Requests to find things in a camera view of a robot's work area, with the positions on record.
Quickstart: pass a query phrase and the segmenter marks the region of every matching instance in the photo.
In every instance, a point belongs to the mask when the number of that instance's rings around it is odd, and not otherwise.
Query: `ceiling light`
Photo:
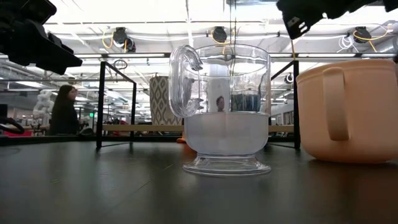
[[[78,58],[101,58],[102,55],[100,54],[76,54]]]
[[[109,54],[109,52],[106,49],[104,49],[104,48],[99,49],[99,50],[105,51],[107,54]]]
[[[283,101],[287,101],[287,99],[285,99],[285,98],[276,98],[276,99],[271,99],[271,100],[283,100]]]
[[[273,57],[293,57],[292,54],[273,54],[273,53],[269,54],[269,56],[271,56],[271,58],[273,58]]]
[[[112,89],[114,91],[131,91],[132,92],[132,88],[109,88]],[[78,91],[99,91],[99,89],[95,88],[95,89],[87,89],[87,88],[77,88]]]
[[[36,90],[36,89],[8,89],[7,91],[39,91],[39,90]]]
[[[120,93],[118,93],[118,92],[115,92],[115,91],[106,91],[106,92],[104,92],[104,94],[106,95],[106,96],[110,96],[110,97],[112,97],[112,98],[119,98],[119,97],[121,97],[121,95],[120,95]]]
[[[285,93],[284,96],[287,96],[287,95],[289,95],[289,94],[291,94],[291,93],[293,93],[293,91],[290,91],[290,92],[288,92],[288,93]]]
[[[354,57],[355,54],[298,54],[297,57]]]
[[[77,96],[77,97],[76,97],[76,100],[77,100],[77,101],[89,101],[89,99],[84,98],[84,97],[80,97],[80,96]]]
[[[43,88],[43,87],[46,87],[45,85],[39,84],[39,83],[37,83],[37,82],[19,81],[19,82],[16,82],[16,83],[21,84],[21,85],[25,85],[25,86],[34,87],[34,88]]]
[[[165,54],[109,54],[111,58],[147,58],[147,57],[165,57]]]
[[[362,54],[362,57],[395,57],[397,54]]]
[[[87,102],[87,103],[77,102],[76,104],[79,104],[79,105],[97,105],[98,102]]]
[[[284,89],[284,88],[271,88],[271,91],[288,91],[292,89]]]
[[[395,48],[394,45],[392,45],[392,46],[390,46],[390,47],[387,47],[387,48],[385,48],[385,49],[380,50],[379,52],[380,52],[380,53],[385,53],[385,52],[387,52],[387,51],[389,51],[389,50],[392,50],[392,49],[394,49],[394,48]]]

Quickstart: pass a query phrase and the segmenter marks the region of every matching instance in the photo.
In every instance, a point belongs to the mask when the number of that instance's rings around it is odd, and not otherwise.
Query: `pitcher handle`
[[[332,141],[349,140],[345,108],[345,79],[340,67],[323,71],[323,98],[326,110],[326,122]]]
[[[199,99],[191,99],[192,84],[195,80],[186,77],[182,72],[185,60],[192,70],[203,69],[198,53],[189,45],[177,47],[170,55],[169,104],[174,115],[180,118],[193,116],[199,109],[200,102]]]

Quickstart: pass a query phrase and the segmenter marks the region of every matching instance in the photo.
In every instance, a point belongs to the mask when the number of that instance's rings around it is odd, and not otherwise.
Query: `glass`
[[[170,56],[169,103],[185,118],[197,158],[184,169],[205,175],[269,172],[254,154],[268,140],[270,57],[240,44],[176,48]]]

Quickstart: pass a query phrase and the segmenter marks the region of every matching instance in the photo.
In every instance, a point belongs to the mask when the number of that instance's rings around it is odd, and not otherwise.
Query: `wooden shelf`
[[[182,125],[104,124],[104,131],[183,131]],[[269,126],[269,132],[293,132],[293,125]]]
[[[17,130],[17,128],[16,127],[14,127],[13,125],[5,125],[5,127],[7,127],[7,128],[9,128],[9,129],[12,129],[12,130]],[[25,129],[25,131],[31,131],[31,130],[33,130],[33,128],[31,127],[31,126],[23,126],[23,128]],[[50,128],[50,126],[49,125],[42,125],[42,126],[40,126],[40,130],[47,130],[47,129],[49,129]]]

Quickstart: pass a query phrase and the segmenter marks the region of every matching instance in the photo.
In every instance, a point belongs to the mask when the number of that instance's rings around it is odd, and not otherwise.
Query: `pitcher base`
[[[183,165],[187,172],[210,176],[247,176],[266,174],[271,167],[260,163],[254,155],[214,156],[198,154],[189,164]]]

